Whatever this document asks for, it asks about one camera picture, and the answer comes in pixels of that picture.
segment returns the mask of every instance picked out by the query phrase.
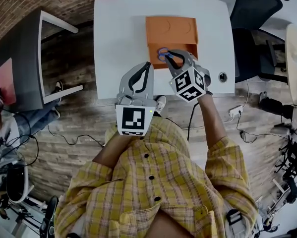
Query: open box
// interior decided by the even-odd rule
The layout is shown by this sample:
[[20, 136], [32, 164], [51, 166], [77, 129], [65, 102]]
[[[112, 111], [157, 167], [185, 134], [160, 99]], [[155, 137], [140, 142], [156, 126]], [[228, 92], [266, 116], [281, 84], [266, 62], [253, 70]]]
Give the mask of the open box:
[[[146, 35], [150, 62], [154, 69], [167, 68], [166, 63], [159, 60], [160, 48], [186, 50], [198, 58], [198, 31], [195, 18], [146, 17]], [[182, 66], [181, 59], [177, 57], [173, 59]]]

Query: shoe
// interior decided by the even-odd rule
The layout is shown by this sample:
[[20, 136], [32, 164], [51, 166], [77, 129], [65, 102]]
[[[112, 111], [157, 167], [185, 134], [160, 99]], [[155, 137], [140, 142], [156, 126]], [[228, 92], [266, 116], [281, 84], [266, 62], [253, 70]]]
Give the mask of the shoe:
[[166, 96], [162, 95], [159, 96], [158, 99], [156, 100], [156, 112], [157, 113], [161, 113], [162, 110], [164, 109], [165, 105], [166, 105]]
[[58, 118], [60, 118], [60, 112], [58, 111], [58, 109], [56, 107], [53, 107], [51, 110], [57, 114]]
[[267, 92], [264, 92], [264, 93], [260, 93], [259, 94], [259, 102], [258, 103], [261, 103], [262, 100], [264, 100], [265, 98], [267, 98]]
[[61, 81], [57, 81], [55, 89], [52, 91], [52, 94], [53, 93], [58, 93], [60, 91], [63, 91], [63, 84], [62, 84]]

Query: gray desk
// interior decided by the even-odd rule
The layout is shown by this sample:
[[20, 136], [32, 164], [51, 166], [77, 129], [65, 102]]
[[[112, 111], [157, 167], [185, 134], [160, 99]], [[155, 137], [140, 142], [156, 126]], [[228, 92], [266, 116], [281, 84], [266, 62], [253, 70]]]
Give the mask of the gray desk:
[[82, 85], [46, 96], [41, 70], [41, 28], [46, 21], [73, 33], [78, 29], [37, 9], [17, 23], [0, 40], [0, 66], [12, 58], [16, 103], [13, 112], [41, 109], [45, 103], [83, 89]]

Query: pink paper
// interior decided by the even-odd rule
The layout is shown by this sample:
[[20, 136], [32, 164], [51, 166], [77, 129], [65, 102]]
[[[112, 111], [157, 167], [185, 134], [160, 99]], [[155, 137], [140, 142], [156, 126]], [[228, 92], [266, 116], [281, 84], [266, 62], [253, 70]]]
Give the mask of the pink paper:
[[11, 58], [0, 67], [0, 89], [4, 104], [11, 105], [16, 102]]

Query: box lid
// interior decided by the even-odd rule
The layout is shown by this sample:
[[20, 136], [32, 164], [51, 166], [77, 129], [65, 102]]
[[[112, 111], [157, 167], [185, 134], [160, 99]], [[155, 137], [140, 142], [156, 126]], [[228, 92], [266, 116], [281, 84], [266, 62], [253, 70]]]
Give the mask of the box lid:
[[147, 43], [198, 44], [195, 18], [146, 17]]

